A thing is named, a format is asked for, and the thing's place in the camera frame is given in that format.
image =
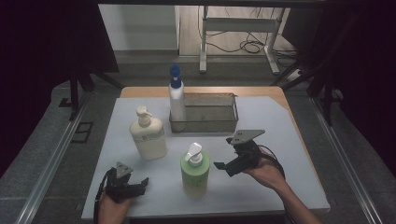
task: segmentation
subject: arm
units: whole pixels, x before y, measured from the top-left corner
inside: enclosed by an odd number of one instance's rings
[[[279,195],[289,214],[297,224],[322,223],[295,195],[282,174],[275,168],[271,161],[261,159],[258,167],[246,169],[245,173],[251,175],[263,186],[273,189]]]
[[[99,224],[121,224],[132,200],[133,198],[130,198],[122,203],[115,203],[103,192],[99,207]]]

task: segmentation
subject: pump bottle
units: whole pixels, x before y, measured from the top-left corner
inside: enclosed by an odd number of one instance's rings
[[[186,108],[184,105],[184,84],[180,78],[180,68],[177,64],[170,69],[169,98],[171,107],[172,131],[181,132],[185,129]]]
[[[130,132],[141,158],[149,161],[165,156],[168,149],[163,122],[152,117],[144,105],[137,107],[136,115],[139,119],[131,124]]]
[[[192,143],[180,160],[181,178],[185,193],[197,199],[206,193],[210,160],[201,145]]]

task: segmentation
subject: human hand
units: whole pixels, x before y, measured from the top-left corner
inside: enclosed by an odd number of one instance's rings
[[[261,147],[260,151],[263,154],[272,156]],[[285,178],[275,167],[274,163],[265,158],[260,158],[256,168],[247,168],[244,173],[251,175],[257,182],[270,189],[277,190],[283,188],[285,185],[287,186]]]
[[[127,199],[122,203],[115,203],[103,191],[99,207],[99,224],[120,224],[125,219],[129,206],[133,198]]]

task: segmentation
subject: green bottle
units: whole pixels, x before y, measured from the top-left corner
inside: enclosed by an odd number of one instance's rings
[[[186,194],[194,199],[206,193],[210,160],[201,145],[192,143],[188,152],[180,159],[181,178]]]

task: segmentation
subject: blue bottle cap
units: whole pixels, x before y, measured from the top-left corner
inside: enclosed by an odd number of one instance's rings
[[[170,69],[171,74],[171,87],[174,89],[178,89],[181,87],[181,78],[180,78],[180,68],[178,64],[173,64]]]

